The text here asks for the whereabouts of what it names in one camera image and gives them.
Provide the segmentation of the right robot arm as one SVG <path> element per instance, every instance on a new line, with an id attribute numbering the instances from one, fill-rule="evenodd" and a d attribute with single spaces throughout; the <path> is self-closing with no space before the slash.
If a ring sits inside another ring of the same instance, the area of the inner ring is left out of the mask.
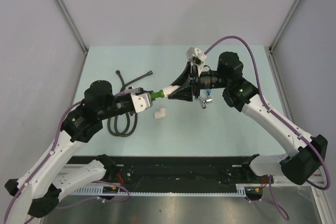
<path id="1" fill-rule="evenodd" d="M 328 141 L 322 135 L 312 136 L 275 110 L 259 88 L 243 77 L 243 63 L 238 54 L 220 54 L 215 71 L 204 71 L 206 55 L 191 47 L 187 64 L 171 84 L 168 94 L 172 100 L 191 102 L 200 97 L 201 90 L 222 89 L 227 105 L 244 113 L 264 128 L 285 150 L 282 155 L 253 155 L 242 169 L 243 179 L 254 183 L 261 175 L 284 175 L 296 185 L 308 181 L 325 159 Z"/>

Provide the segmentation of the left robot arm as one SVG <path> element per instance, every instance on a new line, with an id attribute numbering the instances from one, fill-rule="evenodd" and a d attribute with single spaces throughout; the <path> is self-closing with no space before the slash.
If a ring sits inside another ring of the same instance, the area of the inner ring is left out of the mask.
<path id="1" fill-rule="evenodd" d="M 99 155 L 76 172 L 60 176 L 59 172 L 92 137 L 103 128 L 103 121 L 123 114 L 138 114 L 152 107 L 153 91 L 142 87 L 116 94 L 105 80 L 93 82 L 84 98 L 62 115 L 55 139 L 36 164 L 22 177 L 10 179 L 5 188 L 13 199 L 4 223 L 29 223 L 53 211 L 70 193 L 88 183 L 115 178 L 115 163 L 107 155 Z"/>

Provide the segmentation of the white straight pipe fitting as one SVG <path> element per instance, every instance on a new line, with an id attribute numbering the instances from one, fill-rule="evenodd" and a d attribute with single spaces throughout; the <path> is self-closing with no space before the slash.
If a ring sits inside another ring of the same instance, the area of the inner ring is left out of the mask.
<path id="1" fill-rule="evenodd" d="M 177 90 L 180 86 L 168 86 L 168 87 L 165 87 L 163 88 L 163 94 L 164 94 L 164 97 L 167 98 L 171 93 L 173 93 L 175 90 Z"/>

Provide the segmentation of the green plastic faucet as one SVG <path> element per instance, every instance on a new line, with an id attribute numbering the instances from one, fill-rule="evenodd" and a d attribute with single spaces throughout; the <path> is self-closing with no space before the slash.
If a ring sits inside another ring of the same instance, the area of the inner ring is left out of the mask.
<path id="1" fill-rule="evenodd" d="M 158 98 L 165 98 L 165 94 L 164 94 L 163 90 L 160 90 L 158 92 L 150 93 L 150 97 L 151 97 L 151 100 L 154 101 Z"/>

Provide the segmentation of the white elbow pipe fitting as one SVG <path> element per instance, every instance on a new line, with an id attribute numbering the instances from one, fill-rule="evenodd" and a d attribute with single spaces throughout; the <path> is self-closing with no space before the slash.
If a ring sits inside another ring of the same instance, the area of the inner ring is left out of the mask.
<path id="1" fill-rule="evenodd" d="M 166 108 L 161 108 L 158 111 L 155 111 L 154 118 L 155 119 L 163 119 L 167 116 L 167 110 Z"/>

